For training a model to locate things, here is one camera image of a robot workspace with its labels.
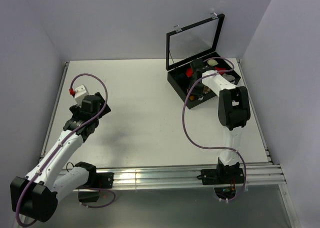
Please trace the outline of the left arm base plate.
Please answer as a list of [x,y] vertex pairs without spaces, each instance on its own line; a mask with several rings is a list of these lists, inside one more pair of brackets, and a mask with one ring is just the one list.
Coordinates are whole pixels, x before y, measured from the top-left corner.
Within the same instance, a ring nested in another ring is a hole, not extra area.
[[113,187],[114,173],[97,173],[95,186],[102,189],[111,189]]

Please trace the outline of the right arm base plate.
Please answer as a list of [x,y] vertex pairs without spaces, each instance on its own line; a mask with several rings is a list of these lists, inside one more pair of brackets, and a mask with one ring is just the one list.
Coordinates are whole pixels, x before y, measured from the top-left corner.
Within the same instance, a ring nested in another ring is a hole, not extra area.
[[203,185],[231,185],[233,182],[243,184],[245,176],[242,168],[217,165],[215,169],[202,169],[197,179]]

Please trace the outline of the brown striped sock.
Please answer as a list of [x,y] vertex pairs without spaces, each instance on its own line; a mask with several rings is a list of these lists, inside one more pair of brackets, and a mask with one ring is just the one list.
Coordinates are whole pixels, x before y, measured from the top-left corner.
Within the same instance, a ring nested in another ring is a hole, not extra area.
[[208,87],[204,87],[203,94],[209,93],[211,90]]

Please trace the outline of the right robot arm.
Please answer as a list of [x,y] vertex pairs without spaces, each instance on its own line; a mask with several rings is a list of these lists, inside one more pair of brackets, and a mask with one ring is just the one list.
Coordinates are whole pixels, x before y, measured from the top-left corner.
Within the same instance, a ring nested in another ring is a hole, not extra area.
[[225,76],[234,70],[219,69],[209,64],[210,60],[217,62],[226,58],[213,57],[206,60],[195,59],[190,63],[192,78],[187,90],[186,100],[189,97],[200,97],[205,94],[205,88],[212,91],[218,97],[217,116],[224,128],[224,146],[220,148],[216,178],[227,183],[232,178],[244,178],[240,168],[239,154],[240,140],[244,126],[251,117],[248,90],[244,86],[236,86],[228,81]]

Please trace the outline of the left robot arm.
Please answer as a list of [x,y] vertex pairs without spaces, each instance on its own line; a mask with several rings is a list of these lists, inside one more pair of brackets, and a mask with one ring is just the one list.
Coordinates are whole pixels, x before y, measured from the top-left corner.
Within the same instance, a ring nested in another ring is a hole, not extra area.
[[80,101],[70,107],[72,117],[65,123],[54,147],[24,177],[15,177],[10,184],[11,206],[19,226],[26,228],[35,222],[47,222],[59,202],[79,187],[95,189],[97,169],[78,162],[72,170],[59,174],[73,153],[84,144],[99,125],[99,119],[111,109],[100,93],[74,95]]

